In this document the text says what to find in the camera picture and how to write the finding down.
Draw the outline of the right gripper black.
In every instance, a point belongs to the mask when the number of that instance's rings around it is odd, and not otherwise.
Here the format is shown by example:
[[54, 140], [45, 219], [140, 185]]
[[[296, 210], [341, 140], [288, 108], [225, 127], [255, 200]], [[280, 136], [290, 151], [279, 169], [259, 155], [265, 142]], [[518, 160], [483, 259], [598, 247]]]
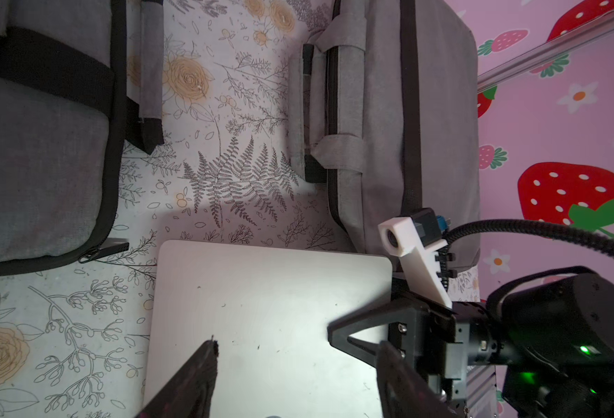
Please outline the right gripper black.
[[[388, 325], [390, 342], [352, 337]], [[388, 304], [336, 320], [327, 334], [333, 348], [376, 365], [384, 417], [465, 417], [470, 372], [500, 364], [500, 326], [483, 304], [446, 308], [406, 284], [392, 285]]]

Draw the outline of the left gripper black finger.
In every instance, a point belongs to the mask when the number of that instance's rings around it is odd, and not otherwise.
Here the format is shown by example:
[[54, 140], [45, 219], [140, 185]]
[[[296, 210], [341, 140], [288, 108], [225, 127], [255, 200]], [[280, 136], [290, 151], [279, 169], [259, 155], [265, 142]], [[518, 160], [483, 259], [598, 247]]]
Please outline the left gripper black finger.
[[218, 377], [218, 342], [205, 341], [137, 418], [208, 418]]

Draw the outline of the silver laptop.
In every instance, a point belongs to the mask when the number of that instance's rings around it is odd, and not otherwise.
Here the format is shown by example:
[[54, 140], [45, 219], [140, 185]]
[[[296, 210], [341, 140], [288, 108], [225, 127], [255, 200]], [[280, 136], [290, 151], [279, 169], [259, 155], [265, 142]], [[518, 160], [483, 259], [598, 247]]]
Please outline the silver laptop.
[[327, 327], [390, 299], [385, 257], [168, 240], [161, 245], [144, 397], [208, 340], [215, 417], [379, 417], [374, 367]]

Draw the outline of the grey zippered laptop sleeve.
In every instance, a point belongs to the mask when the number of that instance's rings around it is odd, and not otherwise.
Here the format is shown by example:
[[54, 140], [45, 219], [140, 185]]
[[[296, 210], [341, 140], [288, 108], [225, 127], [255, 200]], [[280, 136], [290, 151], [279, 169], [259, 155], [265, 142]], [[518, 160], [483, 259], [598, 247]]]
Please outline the grey zippered laptop sleeve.
[[164, 5], [0, 1], [0, 276], [125, 252], [110, 237], [124, 146], [164, 142]]

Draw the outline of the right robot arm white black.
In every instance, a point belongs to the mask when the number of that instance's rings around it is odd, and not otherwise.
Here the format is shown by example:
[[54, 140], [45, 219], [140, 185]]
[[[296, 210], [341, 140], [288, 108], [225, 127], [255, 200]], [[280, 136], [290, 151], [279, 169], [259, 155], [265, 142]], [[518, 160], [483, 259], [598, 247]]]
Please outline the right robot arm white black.
[[485, 302], [453, 302], [449, 251], [476, 233], [564, 241], [614, 259], [614, 240], [538, 221], [448, 230], [431, 210], [382, 223], [404, 276], [390, 301], [328, 327], [333, 348], [375, 367], [386, 417], [467, 417], [470, 367], [503, 366], [502, 398], [521, 417], [614, 417], [614, 284], [585, 266], [530, 274]]

